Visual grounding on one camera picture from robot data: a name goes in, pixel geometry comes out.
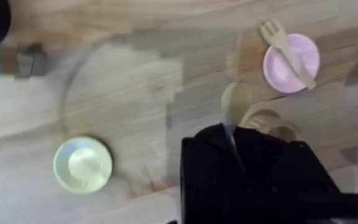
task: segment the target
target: small pink plate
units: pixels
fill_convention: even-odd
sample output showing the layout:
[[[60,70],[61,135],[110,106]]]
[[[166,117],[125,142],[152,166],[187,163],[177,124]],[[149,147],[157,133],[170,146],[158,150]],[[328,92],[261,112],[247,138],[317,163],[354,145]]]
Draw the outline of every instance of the small pink plate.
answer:
[[[316,44],[301,34],[288,35],[288,44],[307,71],[316,78],[320,67],[320,54]],[[291,65],[275,47],[269,47],[264,58],[264,75],[267,83],[282,93],[296,93],[306,88],[295,76]]]

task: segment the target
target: wooden fork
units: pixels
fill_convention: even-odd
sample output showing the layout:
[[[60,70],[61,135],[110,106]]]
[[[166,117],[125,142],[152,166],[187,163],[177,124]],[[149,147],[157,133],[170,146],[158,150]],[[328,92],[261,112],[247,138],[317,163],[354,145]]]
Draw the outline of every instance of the wooden fork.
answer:
[[[287,33],[285,32],[284,26],[277,20],[271,19],[260,26],[260,32],[271,46],[278,48],[282,52],[288,63],[294,69],[295,75],[299,80],[307,86],[308,89],[314,89],[317,84],[305,66],[303,66],[298,57],[291,50],[287,42]]]

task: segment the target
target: wooden table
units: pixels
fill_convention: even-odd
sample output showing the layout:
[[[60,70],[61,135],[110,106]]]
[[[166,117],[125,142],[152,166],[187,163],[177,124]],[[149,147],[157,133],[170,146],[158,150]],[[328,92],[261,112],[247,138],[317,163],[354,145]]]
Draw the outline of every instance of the wooden table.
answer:
[[[49,73],[0,79],[0,223],[166,223],[179,216],[180,141],[220,121],[233,80],[298,125],[337,184],[358,191],[358,1],[12,0],[11,46],[42,43]],[[257,23],[281,20],[321,51],[319,87],[283,96],[260,71]],[[103,138],[116,171],[72,195],[52,158]]]

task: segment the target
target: yellow plate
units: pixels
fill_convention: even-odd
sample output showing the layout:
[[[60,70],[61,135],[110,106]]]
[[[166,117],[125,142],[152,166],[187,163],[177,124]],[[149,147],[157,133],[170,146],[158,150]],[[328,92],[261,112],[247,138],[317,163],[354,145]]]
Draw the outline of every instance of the yellow plate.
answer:
[[[59,184],[76,194],[93,193],[103,188],[111,176],[112,167],[107,147],[85,136],[63,143],[53,160],[53,171]]]

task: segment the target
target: plate rim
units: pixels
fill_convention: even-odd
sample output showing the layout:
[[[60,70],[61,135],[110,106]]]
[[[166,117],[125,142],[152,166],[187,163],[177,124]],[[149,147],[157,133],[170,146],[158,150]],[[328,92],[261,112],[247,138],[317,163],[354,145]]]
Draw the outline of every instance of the plate rim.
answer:
[[[318,75],[318,73],[319,73],[319,71],[320,71],[320,67],[321,67],[321,56],[320,56],[320,51],[319,51],[319,48],[318,48],[317,44],[316,44],[310,37],[308,37],[308,36],[306,36],[306,35],[303,35],[303,34],[297,34],[297,33],[295,33],[295,34],[288,34],[287,36],[288,36],[288,37],[289,37],[289,36],[295,36],[295,37],[298,36],[298,37],[307,39],[307,40],[310,41],[310,42],[313,44],[313,46],[316,48],[317,56],[318,56],[318,69],[317,69],[317,72],[316,72],[316,76],[313,77],[313,79],[316,79],[316,77],[317,77],[317,75]],[[272,87],[272,88],[273,88],[274,90],[276,90],[276,91],[279,91],[280,93],[290,94],[290,93],[298,93],[298,92],[304,90],[304,89],[306,88],[306,86],[303,87],[303,88],[301,88],[300,90],[297,90],[297,91],[285,91],[285,90],[280,89],[274,82],[272,82],[270,79],[267,78],[267,74],[266,74],[266,71],[267,71],[267,57],[271,54],[271,51],[272,51],[273,49],[274,49],[274,47],[273,47],[273,46],[270,46],[270,47],[267,49],[267,51],[266,51],[266,53],[265,53],[265,55],[264,55],[264,61],[263,61],[263,65],[262,65],[262,66],[263,66],[263,67],[262,67],[262,73],[263,73],[263,76],[264,76],[265,81],[270,85],[270,87]]]
[[[103,148],[103,151],[105,151],[108,155],[109,155],[109,163],[108,163],[108,168],[109,168],[109,177],[103,182],[103,184],[100,185],[100,187],[94,189],[94,190],[77,190],[74,188],[71,188],[70,186],[68,186],[64,180],[62,180],[62,178],[60,177],[60,175],[58,175],[57,172],[57,167],[56,167],[56,161],[57,161],[57,157],[58,155],[63,151],[64,146],[66,144],[68,144],[69,142],[75,142],[75,141],[79,141],[79,140],[86,140],[86,141],[91,141],[94,142],[96,144],[101,145]],[[77,136],[77,137],[73,137],[68,139],[67,141],[61,143],[61,145],[59,146],[59,148],[57,149],[55,156],[53,157],[53,173],[55,174],[56,179],[58,180],[59,184],[66,190],[75,193],[75,194],[90,194],[90,193],[94,193],[97,192],[99,190],[101,190],[103,187],[105,187],[107,185],[107,183],[109,182],[109,179],[112,176],[112,172],[114,170],[114,159],[113,156],[109,150],[109,148],[107,147],[107,145],[105,145],[105,143],[103,143],[102,141],[100,141],[99,139],[93,138],[91,136]]]

